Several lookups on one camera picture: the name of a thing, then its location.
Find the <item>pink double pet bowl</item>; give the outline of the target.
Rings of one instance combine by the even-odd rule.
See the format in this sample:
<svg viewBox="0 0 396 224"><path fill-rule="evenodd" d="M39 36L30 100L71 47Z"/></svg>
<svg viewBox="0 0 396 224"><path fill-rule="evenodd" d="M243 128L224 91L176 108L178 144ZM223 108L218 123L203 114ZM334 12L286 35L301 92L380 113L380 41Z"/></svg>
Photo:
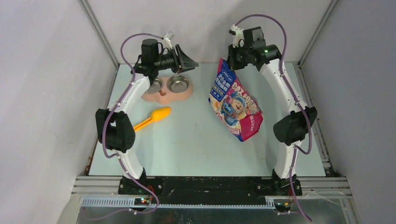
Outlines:
<svg viewBox="0 0 396 224"><path fill-rule="evenodd" d="M172 75L157 77L141 98L148 102L167 105L174 101L187 100L192 93L192 81L187 76Z"/></svg>

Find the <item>colourful cat food bag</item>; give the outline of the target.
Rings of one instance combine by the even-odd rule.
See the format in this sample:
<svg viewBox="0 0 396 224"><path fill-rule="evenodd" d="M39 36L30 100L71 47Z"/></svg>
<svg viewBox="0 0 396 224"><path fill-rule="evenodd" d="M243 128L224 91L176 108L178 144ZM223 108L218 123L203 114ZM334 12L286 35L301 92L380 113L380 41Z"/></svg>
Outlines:
<svg viewBox="0 0 396 224"><path fill-rule="evenodd" d="M216 116L239 141L244 142L259 132L262 110L224 58L219 60L208 101Z"/></svg>

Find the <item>yellow plastic scoop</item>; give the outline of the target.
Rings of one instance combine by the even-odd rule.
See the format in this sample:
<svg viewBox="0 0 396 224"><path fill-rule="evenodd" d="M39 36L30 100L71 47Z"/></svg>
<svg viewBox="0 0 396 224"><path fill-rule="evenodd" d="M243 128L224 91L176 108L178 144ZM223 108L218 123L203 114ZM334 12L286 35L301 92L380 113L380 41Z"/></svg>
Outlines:
<svg viewBox="0 0 396 224"><path fill-rule="evenodd" d="M170 113L171 113L171 108L169 106L156 109L151 113L151 115L147 119L136 125L134 127L134 130L137 132L151 123L159 122L162 119L168 117Z"/></svg>

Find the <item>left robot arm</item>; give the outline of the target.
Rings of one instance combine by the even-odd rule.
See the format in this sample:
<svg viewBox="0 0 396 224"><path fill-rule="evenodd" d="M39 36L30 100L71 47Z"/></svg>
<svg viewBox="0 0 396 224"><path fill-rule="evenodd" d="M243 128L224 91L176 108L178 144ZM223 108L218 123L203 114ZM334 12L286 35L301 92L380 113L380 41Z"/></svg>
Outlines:
<svg viewBox="0 0 396 224"><path fill-rule="evenodd" d="M141 178L145 170L133 151L136 134L130 121L132 109L154 83L159 71L171 70L180 74L195 69L198 62L187 56L178 44L165 47L164 43L156 39L142 41L138 59L131 68L131 79L125 90L108 108L98 109L95 119L105 157L116 157L123 175L131 179L130 189L136 194L143 194L148 188L148 182Z"/></svg>

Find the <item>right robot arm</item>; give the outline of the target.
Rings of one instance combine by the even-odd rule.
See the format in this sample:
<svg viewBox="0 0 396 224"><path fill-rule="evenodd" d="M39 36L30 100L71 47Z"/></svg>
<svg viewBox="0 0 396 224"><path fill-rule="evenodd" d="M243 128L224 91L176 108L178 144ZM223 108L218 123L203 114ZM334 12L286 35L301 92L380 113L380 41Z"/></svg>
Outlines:
<svg viewBox="0 0 396 224"><path fill-rule="evenodd" d="M284 195L290 189L289 180L295 175L297 152L305 139L308 149L304 154L311 152L311 128L317 110L299 96L284 68L282 53L276 45L266 44L261 27L242 29L232 25L229 33L233 42L228 46L228 65L232 70L243 69L249 64L255 66L269 83L280 107L282 118L273 125L280 146L271 187L277 195Z"/></svg>

